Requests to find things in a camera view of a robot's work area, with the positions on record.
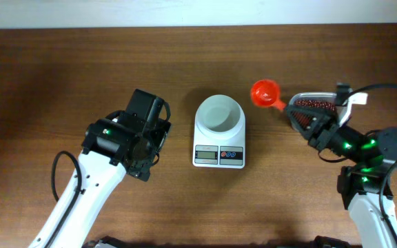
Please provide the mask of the red plastic measuring scoop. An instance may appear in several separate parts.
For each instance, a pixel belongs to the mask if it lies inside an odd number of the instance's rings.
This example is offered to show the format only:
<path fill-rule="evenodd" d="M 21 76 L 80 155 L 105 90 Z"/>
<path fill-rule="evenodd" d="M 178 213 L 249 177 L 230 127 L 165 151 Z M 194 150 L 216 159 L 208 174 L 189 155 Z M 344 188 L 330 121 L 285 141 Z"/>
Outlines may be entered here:
<path fill-rule="evenodd" d="M 250 98 L 257 107 L 273 107 L 280 112 L 287 107 L 287 104 L 281 100 L 280 86 L 271 79 L 261 79 L 255 82 L 250 90 Z"/>

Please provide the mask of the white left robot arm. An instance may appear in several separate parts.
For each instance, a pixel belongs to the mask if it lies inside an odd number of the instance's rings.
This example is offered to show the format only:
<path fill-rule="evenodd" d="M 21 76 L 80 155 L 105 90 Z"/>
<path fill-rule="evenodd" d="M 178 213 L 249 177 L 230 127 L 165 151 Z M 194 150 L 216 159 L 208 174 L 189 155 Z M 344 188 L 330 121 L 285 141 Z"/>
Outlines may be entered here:
<path fill-rule="evenodd" d="M 66 155 L 74 172 L 31 247 L 82 247 L 101 208 L 126 177 L 148 181 L 172 124 L 162 98 L 136 89 L 125 110 L 89 124 L 78 156 Z M 217 94 L 199 106 L 192 162 L 197 167 L 242 169 L 246 165 L 246 119 L 232 98 Z"/>

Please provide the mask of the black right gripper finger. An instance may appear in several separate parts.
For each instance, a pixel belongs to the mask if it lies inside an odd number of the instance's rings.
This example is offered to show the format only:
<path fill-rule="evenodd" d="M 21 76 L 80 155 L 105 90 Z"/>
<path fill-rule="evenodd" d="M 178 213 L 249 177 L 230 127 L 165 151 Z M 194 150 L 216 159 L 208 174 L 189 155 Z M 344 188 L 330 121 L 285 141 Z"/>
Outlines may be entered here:
<path fill-rule="evenodd" d="M 285 108 L 285 113 L 288 117 L 297 121 L 312 120 L 313 118 L 323 118 L 325 116 L 332 116 L 333 112 L 325 108 L 307 107 L 301 105 L 288 105 Z"/>
<path fill-rule="evenodd" d="M 318 132 L 318 119 L 313 118 L 311 123 L 307 126 L 307 129 L 303 128 L 297 120 L 288 117 L 294 129 L 298 131 L 304 138 L 310 138 Z"/>

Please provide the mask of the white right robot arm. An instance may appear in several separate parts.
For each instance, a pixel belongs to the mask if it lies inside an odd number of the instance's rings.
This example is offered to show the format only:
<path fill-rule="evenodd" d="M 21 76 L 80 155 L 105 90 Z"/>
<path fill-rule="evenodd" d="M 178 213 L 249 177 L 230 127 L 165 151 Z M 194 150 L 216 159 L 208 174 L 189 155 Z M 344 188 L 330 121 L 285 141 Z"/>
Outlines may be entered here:
<path fill-rule="evenodd" d="M 341 124 L 337 113 L 317 107 L 288 105 L 284 112 L 310 147 L 325 149 L 342 167 L 337 191 L 358 229 L 364 247 L 397 247 L 394 195 L 389 183 L 397 169 L 397 127 L 361 134 Z"/>

